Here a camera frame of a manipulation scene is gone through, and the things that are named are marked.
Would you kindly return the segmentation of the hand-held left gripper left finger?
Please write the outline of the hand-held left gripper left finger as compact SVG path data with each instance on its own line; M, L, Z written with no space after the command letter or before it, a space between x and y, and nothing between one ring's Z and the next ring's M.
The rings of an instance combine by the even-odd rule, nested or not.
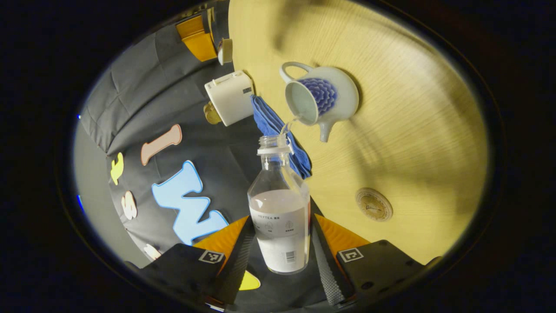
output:
M143 281L193 306L231 307L248 267L255 236L245 216L194 245L178 243L145 267L127 262Z

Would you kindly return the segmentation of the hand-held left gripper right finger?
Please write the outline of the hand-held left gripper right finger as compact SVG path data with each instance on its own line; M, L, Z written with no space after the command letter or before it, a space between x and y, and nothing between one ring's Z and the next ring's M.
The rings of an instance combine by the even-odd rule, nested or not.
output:
M311 239L326 299L333 307L378 303L426 269L388 240L370 242L315 213Z

